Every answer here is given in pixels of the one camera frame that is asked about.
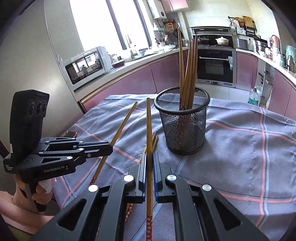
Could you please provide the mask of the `pink forearm sleeve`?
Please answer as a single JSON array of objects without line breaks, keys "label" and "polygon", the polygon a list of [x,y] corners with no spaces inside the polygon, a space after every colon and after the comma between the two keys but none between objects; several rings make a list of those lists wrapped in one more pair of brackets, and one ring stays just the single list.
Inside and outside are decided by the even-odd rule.
[{"label": "pink forearm sleeve", "polygon": [[1,215],[7,224],[32,235],[53,218],[16,206],[13,196],[4,191],[1,191]]}]

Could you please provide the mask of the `left hand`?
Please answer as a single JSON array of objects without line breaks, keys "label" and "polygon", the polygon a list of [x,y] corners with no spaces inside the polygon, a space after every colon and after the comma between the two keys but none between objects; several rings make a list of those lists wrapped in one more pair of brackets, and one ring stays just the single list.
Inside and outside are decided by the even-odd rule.
[{"label": "left hand", "polygon": [[[13,196],[13,204],[18,206],[19,208],[31,211],[31,212],[37,212],[34,208],[34,205],[30,202],[28,197],[25,197],[25,189],[26,184],[21,180],[19,175],[14,175],[15,182],[16,182],[16,192]],[[31,195],[31,199],[33,201],[36,201],[39,204],[48,204],[53,196],[53,192],[47,193],[46,189],[44,189],[39,184],[36,186],[36,191]]]}]

